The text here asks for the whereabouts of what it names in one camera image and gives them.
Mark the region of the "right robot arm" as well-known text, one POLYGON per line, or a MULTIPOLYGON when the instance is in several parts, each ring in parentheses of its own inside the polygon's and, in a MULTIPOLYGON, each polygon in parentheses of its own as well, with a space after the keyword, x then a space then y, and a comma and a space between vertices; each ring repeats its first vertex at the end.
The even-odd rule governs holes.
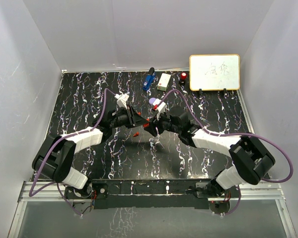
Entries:
POLYGON ((275 158, 256 137, 214 136, 199 125, 190 122, 187 114, 180 116, 165 113, 155 116, 144 125, 144 130, 153 136, 164 131, 176 133, 185 145, 210 149, 231 157, 233 166, 220 171, 203 187, 190 187, 195 195, 207 194, 222 197, 233 186, 249 183, 257 185, 275 164, 275 158))

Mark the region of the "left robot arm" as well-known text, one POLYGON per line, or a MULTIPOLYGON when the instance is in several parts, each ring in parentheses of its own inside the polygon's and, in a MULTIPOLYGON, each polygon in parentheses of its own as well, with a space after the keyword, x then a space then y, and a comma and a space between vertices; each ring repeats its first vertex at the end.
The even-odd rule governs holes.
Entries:
POLYGON ((103 111, 92 126, 64 135, 48 135, 32 162, 37 175, 43 175, 55 183, 64 183, 79 197, 92 194, 91 179, 72 167, 74 155, 88 147, 106 142, 113 129, 124 126, 134 128, 148 122, 132 106, 103 111))

